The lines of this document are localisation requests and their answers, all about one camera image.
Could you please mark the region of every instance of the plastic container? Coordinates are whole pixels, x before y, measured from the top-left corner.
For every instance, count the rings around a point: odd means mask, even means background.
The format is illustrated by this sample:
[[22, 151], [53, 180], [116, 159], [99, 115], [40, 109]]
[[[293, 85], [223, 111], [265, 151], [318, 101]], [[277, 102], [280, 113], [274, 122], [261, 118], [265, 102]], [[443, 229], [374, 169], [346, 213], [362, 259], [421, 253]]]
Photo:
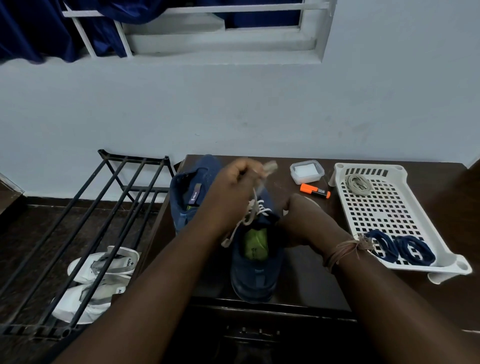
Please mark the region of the plastic container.
[[[296, 167], [308, 166], [309, 164], [313, 164], [313, 166], [315, 167], [315, 169], [316, 169], [315, 174], [305, 175], [305, 174], [300, 173], [301, 171], [298, 171], [299, 173], [297, 173], [297, 171], [295, 171]], [[292, 176], [292, 178], [293, 178], [293, 180], [295, 181], [296, 184], [302, 184], [302, 183], [310, 183], [310, 182], [319, 181], [320, 178], [325, 174], [325, 171], [322, 168], [322, 166], [320, 165], [320, 163], [318, 163], [316, 160], [306, 160], [305, 162], [293, 163], [290, 166], [290, 174], [291, 174], [291, 176]]]
[[[353, 194], [346, 185], [349, 174], [361, 174], [372, 183], [372, 191], [367, 196]], [[437, 229], [421, 207], [407, 185], [407, 171], [399, 165], [368, 163], [337, 163], [328, 183], [337, 188], [348, 227], [355, 239], [358, 234], [370, 230], [380, 230], [392, 239], [395, 236], [412, 235], [423, 240], [436, 256], [430, 266], [414, 266], [402, 257], [395, 263], [379, 261], [390, 269], [416, 270], [428, 272], [428, 278], [435, 284], [459, 274], [472, 272], [472, 267], [463, 255], [452, 253]], [[384, 255], [380, 244], [374, 239], [373, 245], [378, 254]], [[410, 252], [421, 256], [411, 246]]]

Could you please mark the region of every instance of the orange marker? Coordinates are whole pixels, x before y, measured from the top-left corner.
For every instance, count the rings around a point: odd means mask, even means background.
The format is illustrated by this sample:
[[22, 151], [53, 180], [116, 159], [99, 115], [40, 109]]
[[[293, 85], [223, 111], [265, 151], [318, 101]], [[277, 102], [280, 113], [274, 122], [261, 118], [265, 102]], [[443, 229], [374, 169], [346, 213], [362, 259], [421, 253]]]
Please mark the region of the orange marker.
[[314, 196], [330, 198], [330, 191], [325, 191], [315, 186], [310, 186], [309, 184], [306, 184], [306, 183], [301, 184], [300, 191], [305, 192], [306, 194], [312, 194]]

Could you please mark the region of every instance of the dark brown table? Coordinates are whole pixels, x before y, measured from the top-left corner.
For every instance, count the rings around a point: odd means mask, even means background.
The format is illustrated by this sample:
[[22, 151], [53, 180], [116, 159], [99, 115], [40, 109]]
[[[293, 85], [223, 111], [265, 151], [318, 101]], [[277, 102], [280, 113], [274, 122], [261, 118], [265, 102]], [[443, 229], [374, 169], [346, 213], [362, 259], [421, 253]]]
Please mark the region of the dark brown table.
[[[200, 156], [188, 155], [180, 170], [189, 169]], [[223, 164], [231, 162], [233, 156], [219, 156]], [[292, 163], [306, 159], [297, 158], [255, 158], [263, 163], [275, 159], [278, 171], [271, 175], [266, 187], [277, 210], [281, 211], [288, 196], [299, 192], [299, 186], [290, 176]], [[325, 176], [312, 183], [327, 188], [327, 182], [337, 162], [350, 160], [317, 159], [325, 169]], [[367, 161], [385, 163], [384, 161]], [[479, 174], [466, 169], [459, 163], [433, 162], [388, 162], [400, 164], [408, 172], [408, 185], [425, 209], [431, 221], [449, 246], [470, 262], [473, 273], [457, 276], [435, 285], [427, 279], [426, 273], [395, 271], [401, 279], [422, 295], [436, 309], [454, 321], [462, 329], [480, 330], [480, 243], [477, 234], [480, 223]], [[315, 198], [344, 229], [348, 225], [340, 203], [333, 189], [330, 199]], [[133, 279], [150, 264], [154, 257], [174, 238], [175, 232], [170, 215], [169, 196], [155, 222], [151, 242], [144, 251]], [[242, 303], [230, 285], [230, 251], [218, 248], [205, 267], [193, 293], [191, 305], [222, 307], [228, 312], [236, 309], [250, 310], [250, 316], [260, 311], [275, 312], [292, 317], [313, 315], [316, 318], [336, 318], [354, 321], [355, 317], [340, 290], [334, 276], [325, 271], [321, 258], [309, 247], [287, 249], [285, 261], [278, 278], [276, 292], [268, 304], [248, 305]]]

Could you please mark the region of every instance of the black metal rack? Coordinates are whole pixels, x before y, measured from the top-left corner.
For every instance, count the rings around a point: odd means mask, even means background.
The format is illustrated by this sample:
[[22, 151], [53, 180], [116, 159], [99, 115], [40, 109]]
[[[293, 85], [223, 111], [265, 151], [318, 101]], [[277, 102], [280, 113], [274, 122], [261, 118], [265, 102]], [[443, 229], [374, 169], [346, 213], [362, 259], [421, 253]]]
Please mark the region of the black metal rack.
[[[115, 257], [115, 254], [117, 253], [118, 249], [122, 246], [122, 243], [125, 240], [125, 237], [127, 236], [128, 232], [130, 231], [133, 223], [137, 219], [139, 212], [141, 210], [145, 210], [144, 214], [144, 219], [142, 221], [141, 227], [139, 231], [137, 232], [134, 243], [132, 246], [132, 249], [136, 249], [139, 242], [140, 238], [142, 237], [143, 231], [145, 230], [146, 223], [148, 221], [148, 218], [151, 214], [152, 207], [155, 203], [155, 199], [159, 193], [167, 193], [168, 188], [167, 187], [154, 187], [154, 184], [162, 171], [163, 167], [167, 167], [170, 175], [173, 177], [175, 172], [174, 169], [172, 168], [170, 164], [170, 159], [168, 156], [165, 156], [164, 158], [141, 158], [141, 157], [132, 157], [132, 156], [125, 156], [125, 155], [117, 155], [117, 154], [110, 154], [107, 153], [104, 149], [100, 149], [99, 151], [100, 156], [102, 157], [102, 162], [98, 165], [98, 167], [95, 169], [95, 171], [92, 173], [92, 175], [88, 178], [88, 180], [85, 182], [85, 184], [81, 187], [81, 189], [78, 191], [78, 193], [75, 195], [75, 197], [68, 203], [68, 205], [65, 207], [61, 215], [57, 218], [57, 220], [53, 223], [53, 225], [48, 229], [48, 231], [45, 233], [45, 235], [35, 244], [35, 246], [30, 250], [28, 255], [23, 259], [23, 261], [19, 264], [17, 269], [13, 272], [13, 274], [8, 278], [6, 283], [3, 285], [3, 287], [0, 290], [0, 299], [2, 296], [7, 292], [7, 289], [12, 285], [12, 283], [16, 280], [16, 278], [19, 276], [19, 274], [25, 269], [28, 269], [28, 263], [31, 260], [31, 258], [39, 251], [39, 249], [49, 240], [50, 236], [52, 233], [55, 231], [55, 229], [60, 225], [62, 220], [65, 218], [65, 216], [69, 213], [69, 211], [74, 207], [74, 205], [78, 202], [84, 191], [87, 189], [87, 187], [91, 184], [91, 182], [94, 180], [94, 178], [99, 174], [99, 172], [103, 169], [103, 167], [106, 165], [108, 169], [111, 171], [112, 176], [107, 182], [107, 184], [103, 187], [103, 189], [100, 191], [98, 194], [97, 198], [93, 201], [91, 206], [87, 209], [77, 226], [70, 232], [68, 238], [65, 240], [63, 245], [56, 251], [54, 254], [53, 258], [48, 262], [48, 264], [45, 266], [43, 271], [40, 273], [40, 275], [37, 277], [35, 283], [30, 287], [28, 293], [23, 297], [22, 301], [20, 302], [19, 305], [16, 306], [16, 308], [9, 314], [9, 317], [7, 318], [6, 322], [0, 324], [0, 333], [3, 335], [15, 335], [15, 336], [29, 336], [32, 338], [38, 338], [38, 339], [52, 339], [52, 340], [58, 340], [61, 338], [64, 338], [68, 336], [72, 331], [79, 330], [81, 326], [77, 325], [78, 320], [80, 319], [83, 311], [85, 310], [88, 302], [92, 298], [95, 290], [100, 284], [100, 281], [102, 280], [108, 266], [112, 262], [113, 258]], [[115, 169], [112, 166], [111, 162], [119, 162], [120, 164], [118, 167]], [[122, 169], [125, 167], [127, 163], [136, 163], [139, 164], [135, 174], [133, 177], [130, 179], [127, 185], [123, 184], [119, 178], [119, 173], [122, 171]], [[155, 170], [155, 174], [153, 178], [151, 179], [150, 183], [148, 186], [138, 186], [134, 185], [135, 180], [139, 176], [140, 172], [144, 168], [145, 165], [154, 165], [158, 166]], [[73, 272], [68, 276], [68, 278], [63, 282], [61, 287], [59, 287], [57, 294], [55, 295], [55, 298], [48, 304], [48, 306], [45, 308], [43, 311], [40, 319], [36, 324], [22, 324], [18, 323], [17, 319], [22, 312], [22, 310], [25, 309], [25, 306], [27, 303], [32, 299], [32, 296], [38, 289], [38, 287], [42, 284], [42, 282], [45, 280], [49, 272], [52, 270], [54, 265], [59, 261], [59, 259], [62, 257], [62, 255], [65, 253], [67, 248], [71, 245], [73, 240], [75, 239], [75, 236], [78, 234], [82, 226], [85, 224], [87, 219], [90, 217], [94, 209], [97, 207], [99, 204], [100, 200], [102, 197], [105, 195], [109, 187], [113, 184], [114, 181], [117, 181], [117, 183], [120, 185], [120, 188], [122, 189], [122, 194], [118, 201], [116, 202], [115, 206], [112, 208], [110, 211], [109, 215], [103, 222], [103, 225], [99, 229], [99, 231], [96, 234], [96, 237], [89, 243], [88, 248], [82, 255], [80, 261], [76, 265], [75, 269]], [[137, 196], [135, 198], [132, 197], [130, 192], [138, 192]], [[153, 194], [152, 200], [150, 203], [145, 204], [147, 197]], [[117, 213], [118, 209], [120, 206], [122, 206], [123, 201], [125, 197], [128, 197], [132, 201], [132, 206], [130, 210], [128, 211], [127, 217], [125, 218], [123, 222], [123, 226], [120, 230], [120, 234], [118, 239], [116, 240], [115, 246], [100, 270], [97, 278], [95, 279], [94, 283], [92, 286], [89, 288], [87, 295], [83, 299], [79, 309], [75, 313], [72, 321], [68, 323], [67, 325], [62, 325], [62, 322], [55, 319], [51, 313], [53, 312], [54, 308], [57, 306], [59, 303], [60, 299], [62, 298], [63, 294], [65, 291], [70, 287], [75, 284], [73, 282], [73, 278], [77, 275], [78, 271], [86, 261], [87, 257], [94, 253], [99, 246], [102, 238], [104, 237], [105, 233], [107, 232], [110, 223], [112, 222], [115, 214]]]

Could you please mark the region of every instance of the person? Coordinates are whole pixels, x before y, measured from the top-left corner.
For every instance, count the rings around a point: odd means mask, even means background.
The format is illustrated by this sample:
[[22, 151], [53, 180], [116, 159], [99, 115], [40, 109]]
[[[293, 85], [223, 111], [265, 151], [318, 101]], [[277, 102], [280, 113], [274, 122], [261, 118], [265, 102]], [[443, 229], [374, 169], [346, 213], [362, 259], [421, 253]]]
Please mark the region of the person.
[[[237, 159], [224, 167], [195, 218], [54, 363], [158, 363], [209, 255], [244, 217], [252, 189], [263, 177], [261, 163], [252, 159]], [[309, 244], [324, 256], [352, 239], [304, 196], [292, 195], [285, 209], [288, 214], [278, 227], [292, 246]], [[387, 363], [480, 363], [479, 352], [466, 334], [370, 253], [345, 255], [332, 272]]]

